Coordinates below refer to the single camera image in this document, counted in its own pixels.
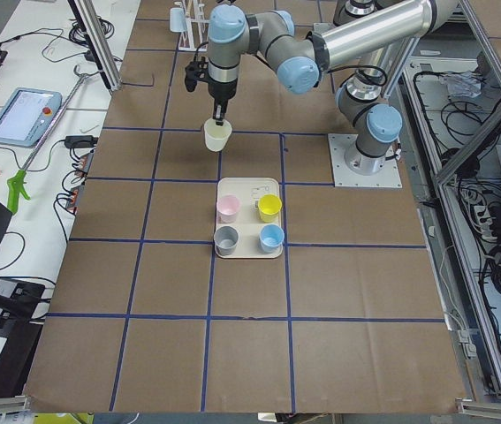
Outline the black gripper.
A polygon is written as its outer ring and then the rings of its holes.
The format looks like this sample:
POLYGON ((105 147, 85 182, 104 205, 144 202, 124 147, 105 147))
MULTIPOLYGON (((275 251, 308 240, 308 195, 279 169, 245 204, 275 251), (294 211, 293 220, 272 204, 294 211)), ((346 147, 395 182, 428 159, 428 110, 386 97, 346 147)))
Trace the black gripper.
POLYGON ((219 82, 211 79, 208 85, 208 91, 214 99, 214 109, 212 118, 216 125, 224 124, 224 110, 227 108, 227 103, 236 94, 237 81, 219 82))

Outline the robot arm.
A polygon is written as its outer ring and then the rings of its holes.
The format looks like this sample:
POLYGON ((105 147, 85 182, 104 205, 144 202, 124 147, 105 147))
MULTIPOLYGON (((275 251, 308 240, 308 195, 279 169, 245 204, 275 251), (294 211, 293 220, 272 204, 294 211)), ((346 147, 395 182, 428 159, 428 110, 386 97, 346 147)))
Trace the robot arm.
POLYGON ((345 152, 345 163, 357 174, 374 175, 382 169, 403 125, 395 108, 377 101, 382 88, 391 86, 387 61, 400 57, 393 47, 416 42, 434 31, 456 6, 455 1, 398 1, 378 9, 372 1, 340 1, 334 28, 310 32, 300 41, 286 11, 246 14, 234 4, 219 4, 209 15, 208 60, 203 72, 214 99, 214 123, 225 123, 245 54, 261 53, 280 83, 296 95, 311 90, 323 75, 357 57, 367 72, 357 72, 337 96, 341 113, 359 133, 345 152))

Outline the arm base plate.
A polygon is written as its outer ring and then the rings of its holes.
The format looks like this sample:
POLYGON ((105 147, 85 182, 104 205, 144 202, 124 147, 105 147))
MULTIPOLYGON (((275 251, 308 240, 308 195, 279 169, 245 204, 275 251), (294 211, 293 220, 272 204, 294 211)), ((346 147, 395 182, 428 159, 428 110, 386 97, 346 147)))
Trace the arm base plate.
POLYGON ((380 158, 364 156, 356 146, 356 134, 329 133, 328 142, 334 186, 337 188, 399 189, 399 166, 392 146, 380 158))

